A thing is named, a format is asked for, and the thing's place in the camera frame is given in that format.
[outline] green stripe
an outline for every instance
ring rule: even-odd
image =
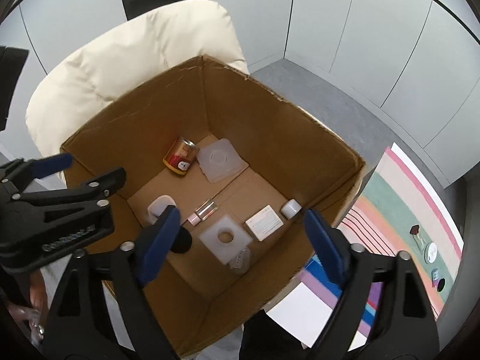
[[[366,197],[380,212],[384,219],[390,224],[402,240],[408,245],[410,251],[414,253],[426,274],[431,278],[431,271],[438,268],[440,278],[445,279],[445,288],[440,292],[440,297],[445,303],[450,290],[452,289],[453,280],[443,261],[440,253],[433,264],[428,264],[425,261],[423,253],[417,247],[415,240],[410,234],[410,229],[414,225],[420,225],[420,234],[424,241],[428,244],[431,242],[425,229],[422,227],[420,221],[414,216],[405,202],[397,195],[395,190],[384,180],[379,173],[374,172],[371,179],[367,183],[362,195]]]

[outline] white wall panel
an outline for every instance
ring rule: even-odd
[[[351,0],[293,0],[288,53],[330,71]]]
[[[79,47],[126,22],[122,0],[24,0],[21,7],[47,72]]]
[[[418,45],[382,109],[425,147],[480,77],[480,46],[450,14],[431,6]]]
[[[480,23],[466,0],[440,0],[480,38]]]
[[[232,17],[250,71],[283,58],[292,0],[213,0]]]
[[[480,161],[480,82],[425,151],[452,183]]]
[[[381,107],[422,32],[431,0],[352,0],[330,73]]]
[[[28,40],[20,8],[13,10],[0,25],[0,45],[29,50],[27,61],[17,81],[10,105],[7,126],[0,132],[0,148],[9,160],[14,157],[38,158],[40,152],[33,143],[25,124],[25,111],[30,97],[46,74]],[[48,188],[62,188],[64,185],[56,176],[47,181]]]

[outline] black pants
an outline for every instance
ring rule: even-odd
[[[238,360],[303,360],[308,352],[261,310],[244,324]]]

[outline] cardboard box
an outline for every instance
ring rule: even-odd
[[[195,162],[179,178],[162,163],[178,136],[200,145],[227,138],[249,166],[210,184]],[[146,225],[148,204],[159,195],[176,200],[182,220],[208,198],[219,205],[205,222],[185,225],[193,235],[191,250],[170,253],[145,288],[155,317],[182,357],[247,320],[312,255],[301,220],[287,221],[280,207],[295,199],[336,225],[364,167],[354,150],[311,115],[208,56],[173,67],[112,103],[62,149],[74,157],[65,174],[69,186],[114,167],[127,171],[124,188],[110,198],[115,232],[91,245],[90,252],[134,240]],[[243,225],[267,204],[284,225],[262,242],[254,239],[251,266],[242,276],[231,273],[196,237],[224,214]]]

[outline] translucent plastic lid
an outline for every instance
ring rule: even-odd
[[[197,160],[210,183],[217,183],[238,173],[245,163],[225,138],[200,149]]]

